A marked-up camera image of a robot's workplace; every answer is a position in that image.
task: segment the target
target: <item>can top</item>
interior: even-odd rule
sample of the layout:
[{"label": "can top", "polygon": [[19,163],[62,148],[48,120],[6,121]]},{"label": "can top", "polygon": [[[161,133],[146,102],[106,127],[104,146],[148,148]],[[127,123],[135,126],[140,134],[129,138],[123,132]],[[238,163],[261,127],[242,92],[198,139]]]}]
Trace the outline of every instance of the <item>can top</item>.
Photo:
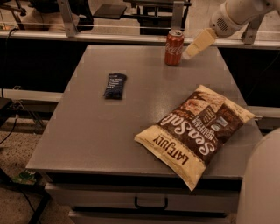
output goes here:
[{"label": "can top", "polygon": [[183,32],[180,30],[170,30],[169,34],[175,37],[180,37],[183,35]]}]

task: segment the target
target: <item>drawer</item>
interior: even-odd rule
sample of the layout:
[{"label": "drawer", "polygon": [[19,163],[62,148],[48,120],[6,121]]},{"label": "drawer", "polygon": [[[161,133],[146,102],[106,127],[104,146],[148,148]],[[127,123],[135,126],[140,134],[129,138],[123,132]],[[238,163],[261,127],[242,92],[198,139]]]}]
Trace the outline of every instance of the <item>drawer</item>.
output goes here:
[{"label": "drawer", "polygon": [[69,217],[75,224],[230,224],[230,216],[214,218],[183,214],[114,213],[108,211],[70,211]]},{"label": "drawer", "polygon": [[236,213],[239,193],[108,185],[50,184],[47,192],[61,205],[167,211]]}]

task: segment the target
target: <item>green object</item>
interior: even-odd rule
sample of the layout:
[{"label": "green object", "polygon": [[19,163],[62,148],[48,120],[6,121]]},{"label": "green object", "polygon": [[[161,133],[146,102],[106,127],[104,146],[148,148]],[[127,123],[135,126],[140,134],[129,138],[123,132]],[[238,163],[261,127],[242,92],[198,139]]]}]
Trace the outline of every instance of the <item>green object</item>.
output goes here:
[{"label": "green object", "polygon": [[35,171],[25,170],[19,173],[18,176],[11,178],[11,180],[14,183],[33,186],[36,183],[35,174]]}]

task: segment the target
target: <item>logo on can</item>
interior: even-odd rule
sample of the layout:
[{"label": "logo on can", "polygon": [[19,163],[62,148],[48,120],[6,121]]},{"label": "logo on can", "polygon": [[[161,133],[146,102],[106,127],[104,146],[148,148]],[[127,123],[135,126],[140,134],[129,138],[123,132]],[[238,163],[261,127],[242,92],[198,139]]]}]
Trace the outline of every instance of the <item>logo on can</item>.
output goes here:
[{"label": "logo on can", "polygon": [[164,62],[168,66],[176,66],[181,61],[184,46],[182,31],[171,30],[166,39]]}]

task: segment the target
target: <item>gray tabletop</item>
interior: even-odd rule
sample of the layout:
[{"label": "gray tabletop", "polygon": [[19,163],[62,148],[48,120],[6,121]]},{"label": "gray tabletop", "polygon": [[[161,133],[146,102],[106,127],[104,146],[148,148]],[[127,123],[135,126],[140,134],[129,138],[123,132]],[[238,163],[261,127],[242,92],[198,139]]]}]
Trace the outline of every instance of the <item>gray tabletop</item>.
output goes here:
[{"label": "gray tabletop", "polygon": [[[162,46],[91,45],[84,53],[27,165],[38,172],[177,175],[135,134],[158,122],[199,84],[245,106],[217,48],[179,66],[164,63]],[[112,73],[126,74],[122,100],[103,97]],[[254,121],[215,155],[204,178],[239,178],[262,135]]]}]

